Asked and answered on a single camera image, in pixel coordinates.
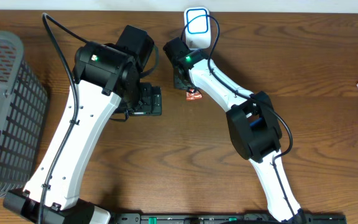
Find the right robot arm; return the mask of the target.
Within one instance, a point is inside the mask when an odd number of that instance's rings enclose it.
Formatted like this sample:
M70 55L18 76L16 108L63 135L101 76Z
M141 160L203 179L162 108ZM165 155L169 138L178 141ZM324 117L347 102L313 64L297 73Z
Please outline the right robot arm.
M180 38L163 46L174 69L175 88L201 89L226 113L234 149L255 169L268 211L284 223L301 223L304 213L291 191L283 168L280 140L289 127L263 91L246 90L214 63L203 50L191 50Z

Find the red chocolate bar wrapper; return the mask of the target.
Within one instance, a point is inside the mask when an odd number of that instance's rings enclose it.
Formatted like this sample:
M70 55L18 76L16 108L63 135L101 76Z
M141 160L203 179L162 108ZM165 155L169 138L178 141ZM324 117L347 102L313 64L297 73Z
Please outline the red chocolate bar wrapper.
M202 94L197 89L187 89L186 90L186 100L187 101L193 101L193 100L199 100L202 99Z

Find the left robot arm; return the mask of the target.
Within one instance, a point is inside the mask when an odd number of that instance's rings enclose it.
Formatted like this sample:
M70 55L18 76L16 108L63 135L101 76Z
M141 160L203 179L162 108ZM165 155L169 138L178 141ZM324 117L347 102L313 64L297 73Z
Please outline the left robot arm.
M23 188L10 190L4 208L33 223L109 223L111 213L80 199L86 166L106 123L117 114L159 116L161 90L144 83L157 47L148 33L124 28L115 44L88 42L75 55L73 87L39 167Z

